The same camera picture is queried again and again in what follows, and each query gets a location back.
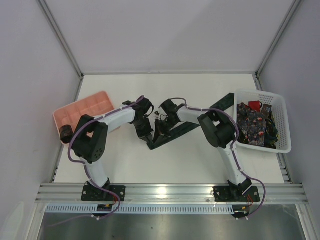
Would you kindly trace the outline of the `dark green tie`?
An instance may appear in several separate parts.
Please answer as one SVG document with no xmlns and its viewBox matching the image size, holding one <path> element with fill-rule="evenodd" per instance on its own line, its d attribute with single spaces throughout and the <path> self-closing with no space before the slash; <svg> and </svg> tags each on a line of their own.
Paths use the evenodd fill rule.
<svg viewBox="0 0 320 240">
<path fill-rule="evenodd" d="M 215 104 L 213 104 L 210 108 L 219 109 L 221 111 L 225 111 L 234 105 L 235 94 L 229 93 Z M 170 130 L 170 137 L 160 137 L 157 142 L 153 142 L 153 145 L 147 145 L 150 150 L 155 150 L 165 144 L 168 144 L 183 135 L 193 131 L 198 128 L 200 125 L 198 123 L 192 122 L 183 122 L 182 124 L 176 125 L 174 128 Z"/>
</svg>

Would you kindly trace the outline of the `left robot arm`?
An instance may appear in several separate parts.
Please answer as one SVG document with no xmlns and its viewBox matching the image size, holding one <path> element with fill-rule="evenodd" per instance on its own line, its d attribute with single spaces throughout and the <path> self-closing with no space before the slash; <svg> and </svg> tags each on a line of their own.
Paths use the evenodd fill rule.
<svg viewBox="0 0 320 240">
<path fill-rule="evenodd" d="M 154 106 L 143 95 L 135 102 L 126 101 L 108 113 L 98 116 L 83 115 L 70 140 L 67 155 L 72 163 L 82 164 L 91 186 L 104 192 L 110 190 L 110 179 L 101 164 L 108 133 L 125 124 L 135 127 L 138 138 L 146 143 L 152 142 L 151 123 L 148 111 Z"/>
</svg>

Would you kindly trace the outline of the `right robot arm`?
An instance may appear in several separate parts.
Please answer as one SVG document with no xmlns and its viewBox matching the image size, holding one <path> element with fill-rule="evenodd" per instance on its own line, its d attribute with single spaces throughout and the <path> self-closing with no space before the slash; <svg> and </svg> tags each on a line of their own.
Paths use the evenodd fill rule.
<svg viewBox="0 0 320 240">
<path fill-rule="evenodd" d="M 190 107 L 186 102 L 174 103 L 175 98 L 164 101 L 155 120 L 152 149 L 159 148 L 201 127 L 208 143 L 216 148 L 228 170 L 228 187 L 214 191 L 218 201 L 240 201 L 252 187 L 252 179 L 243 173 L 238 160 L 236 140 L 240 131 L 234 119 L 220 108 Z"/>
</svg>

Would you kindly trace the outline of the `pink compartment tray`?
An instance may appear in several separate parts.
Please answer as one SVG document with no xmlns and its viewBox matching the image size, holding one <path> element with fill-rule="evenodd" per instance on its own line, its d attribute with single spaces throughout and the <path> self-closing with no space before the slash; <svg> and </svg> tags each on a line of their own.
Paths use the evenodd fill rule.
<svg viewBox="0 0 320 240">
<path fill-rule="evenodd" d="M 83 115 L 91 117 L 100 116 L 114 110 L 108 94 L 105 91 L 97 92 L 81 100 L 57 109 L 53 113 L 53 119 L 59 134 L 59 129 L 64 125 L 71 125 L 73 133 Z"/>
</svg>

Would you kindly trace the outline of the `rolled dark brown tie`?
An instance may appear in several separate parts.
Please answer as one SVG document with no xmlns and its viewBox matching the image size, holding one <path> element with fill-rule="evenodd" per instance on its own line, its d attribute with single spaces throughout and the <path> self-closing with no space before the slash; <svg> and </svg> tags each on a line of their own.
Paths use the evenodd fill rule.
<svg viewBox="0 0 320 240">
<path fill-rule="evenodd" d="M 73 138 L 74 132 L 71 125 L 63 125 L 59 129 L 60 140 L 63 144 L 69 144 Z"/>
</svg>

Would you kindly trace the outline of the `floral navy tie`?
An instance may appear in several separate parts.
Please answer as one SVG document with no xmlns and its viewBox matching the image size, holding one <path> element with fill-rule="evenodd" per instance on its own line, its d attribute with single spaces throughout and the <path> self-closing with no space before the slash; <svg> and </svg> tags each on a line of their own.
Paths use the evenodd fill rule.
<svg viewBox="0 0 320 240">
<path fill-rule="evenodd" d="M 262 113 L 244 103 L 237 105 L 238 142 L 245 145 L 264 147 L 266 119 Z"/>
</svg>

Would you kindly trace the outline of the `red tie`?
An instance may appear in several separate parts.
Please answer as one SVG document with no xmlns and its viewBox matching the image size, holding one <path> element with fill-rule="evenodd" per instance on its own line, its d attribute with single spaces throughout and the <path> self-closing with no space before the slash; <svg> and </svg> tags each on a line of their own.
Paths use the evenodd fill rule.
<svg viewBox="0 0 320 240">
<path fill-rule="evenodd" d="M 248 102 L 248 106 L 249 106 L 252 110 L 255 110 L 255 111 L 257 111 L 257 112 L 260 112 L 263 104 L 262 104 L 260 101 L 256 100 L 256 101 L 249 101 L 249 102 Z"/>
</svg>

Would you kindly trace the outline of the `brown patterned tie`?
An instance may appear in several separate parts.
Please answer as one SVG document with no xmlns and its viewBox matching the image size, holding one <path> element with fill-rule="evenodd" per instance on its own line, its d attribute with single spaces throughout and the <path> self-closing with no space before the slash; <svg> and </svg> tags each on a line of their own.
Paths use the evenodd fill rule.
<svg viewBox="0 0 320 240">
<path fill-rule="evenodd" d="M 268 119 L 268 120 L 272 120 L 272 106 L 269 105 L 269 104 L 263 104 L 262 105 L 262 109 L 261 109 L 261 114 L 264 116 L 265 119 Z"/>
</svg>

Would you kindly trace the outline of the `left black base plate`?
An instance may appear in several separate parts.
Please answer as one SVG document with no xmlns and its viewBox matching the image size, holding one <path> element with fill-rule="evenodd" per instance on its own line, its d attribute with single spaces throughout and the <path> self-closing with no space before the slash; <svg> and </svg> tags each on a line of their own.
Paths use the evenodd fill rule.
<svg viewBox="0 0 320 240">
<path fill-rule="evenodd" d="M 124 185 L 110 185 L 109 191 L 117 194 L 120 201 L 125 200 L 126 187 Z M 114 197 L 92 185 L 85 185 L 82 189 L 81 201 L 84 202 L 113 202 Z"/>
</svg>

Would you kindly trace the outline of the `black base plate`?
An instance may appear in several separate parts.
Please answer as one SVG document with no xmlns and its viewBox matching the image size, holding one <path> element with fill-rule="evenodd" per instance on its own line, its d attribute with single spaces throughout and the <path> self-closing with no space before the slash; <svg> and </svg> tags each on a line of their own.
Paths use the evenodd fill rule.
<svg viewBox="0 0 320 240">
<path fill-rule="evenodd" d="M 117 194 L 120 201 L 125 200 L 126 187 L 124 185 L 110 185 L 109 191 Z M 84 202 L 113 202 L 114 197 L 92 185 L 85 185 L 82 189 L 81 201 Z"/>
<path fill-rule="evenodd" d="M 261 200 L 258 188 L 256 186 L 249 187 L 244 193 L 241 193 L 235 187 L 229 185 L 218 185 L 213 187 L 213 196 L 216 202 L 254 202 Z"/>
</svg>

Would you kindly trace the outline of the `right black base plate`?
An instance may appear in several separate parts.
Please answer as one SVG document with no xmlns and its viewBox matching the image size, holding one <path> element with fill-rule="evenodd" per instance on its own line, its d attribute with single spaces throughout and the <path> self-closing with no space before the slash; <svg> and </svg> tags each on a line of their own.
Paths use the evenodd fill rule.
<svg viewBox="0 0 320 240">
<path fill-rule="evenodd" d="M 213 196 L 216 202 L 254 202 L 261 200 L 258 188 L 256 186 L 249 187 L 244 193 L 241 193 L 235 187 L 229 185 L 218 185 L 213 187 Z"/>
</svg>

